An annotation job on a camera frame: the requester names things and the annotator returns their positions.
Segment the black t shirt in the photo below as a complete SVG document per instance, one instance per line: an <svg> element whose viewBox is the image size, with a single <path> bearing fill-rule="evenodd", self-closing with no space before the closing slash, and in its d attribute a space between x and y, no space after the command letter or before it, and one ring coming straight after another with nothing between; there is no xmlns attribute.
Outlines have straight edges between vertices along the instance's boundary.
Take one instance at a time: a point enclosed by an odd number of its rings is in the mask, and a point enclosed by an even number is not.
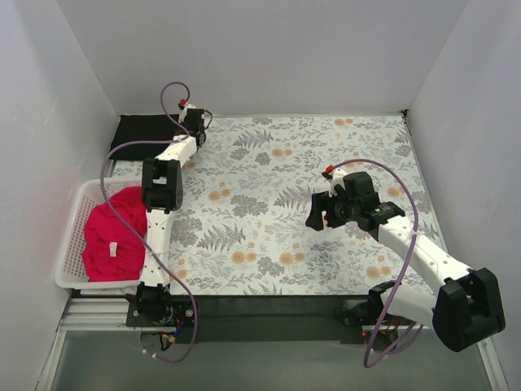
<svg viewBox="0 0 521 391"><path fill-rule="evenodd" d="M110 150L123 143L135 141L161 141L184 134L184 131L172 123L166 115L123 115L117 126ZM138 144L123 147L111 155L111 160L143 161L154 158L166 144Z"/></svg>

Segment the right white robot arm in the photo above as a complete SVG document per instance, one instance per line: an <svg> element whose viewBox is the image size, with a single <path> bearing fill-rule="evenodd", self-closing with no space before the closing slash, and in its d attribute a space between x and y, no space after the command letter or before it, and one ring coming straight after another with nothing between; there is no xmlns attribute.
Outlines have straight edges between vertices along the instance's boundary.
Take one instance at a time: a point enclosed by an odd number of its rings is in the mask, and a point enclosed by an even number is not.
<svg viewBox="0 0 521 391"><path fill-rule="evenodd" d="M432 291L424 294L399 288L394 280L381 283L352 309L352 317L381 324L394 317L408 319L433 329L454 352L505 329L499 283L492 271L475 270L457 261L419 233L401 208L380 200L368 173L347 174L330 166L323 176L330 188L312 195L305 225L322 231L356 223L402 258Z"/></svg>

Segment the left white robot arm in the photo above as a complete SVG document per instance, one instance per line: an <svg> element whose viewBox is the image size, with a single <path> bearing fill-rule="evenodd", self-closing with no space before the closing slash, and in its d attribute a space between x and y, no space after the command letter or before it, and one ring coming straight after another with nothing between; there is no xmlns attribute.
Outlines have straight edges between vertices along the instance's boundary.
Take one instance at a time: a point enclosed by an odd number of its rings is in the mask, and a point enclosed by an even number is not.
<svg viewBox="0 0 521 391"><path fill-rule="evenodd" d="M173 316L170 303L169 259L173 213L183 201L182 167L206 141L204 110L186 103L178 122L183 130L154 158L142 166L142 202L146 208L147 246L140 275L136 306L147 321L163 326Z"/></svg>

